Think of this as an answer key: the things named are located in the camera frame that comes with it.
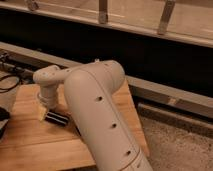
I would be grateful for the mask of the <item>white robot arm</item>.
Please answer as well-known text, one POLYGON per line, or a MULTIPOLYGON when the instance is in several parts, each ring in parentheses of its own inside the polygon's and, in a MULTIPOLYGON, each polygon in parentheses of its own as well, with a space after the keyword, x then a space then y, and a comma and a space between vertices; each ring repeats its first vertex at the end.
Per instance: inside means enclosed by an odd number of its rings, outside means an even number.
POLYGON ((48 109, 57 106, 57 88, 64 85, 68 109, 99 171, 153 171, 112 99, 125 80, 118 62, 95 61, 66 69, 52 65, 37 70, 33 80, 48 109))

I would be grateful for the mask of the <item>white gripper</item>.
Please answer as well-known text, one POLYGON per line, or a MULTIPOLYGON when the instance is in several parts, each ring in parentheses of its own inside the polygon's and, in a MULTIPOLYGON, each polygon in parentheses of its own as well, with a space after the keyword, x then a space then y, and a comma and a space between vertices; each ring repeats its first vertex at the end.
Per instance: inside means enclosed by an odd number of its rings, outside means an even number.
POLYGON ((58 105, 58 84, 41 86, 38 93, 38 99, 40 103, 44 106, 38 107, 38 119, 43 121, 48 112, 47 109, 54 109, 58 105))

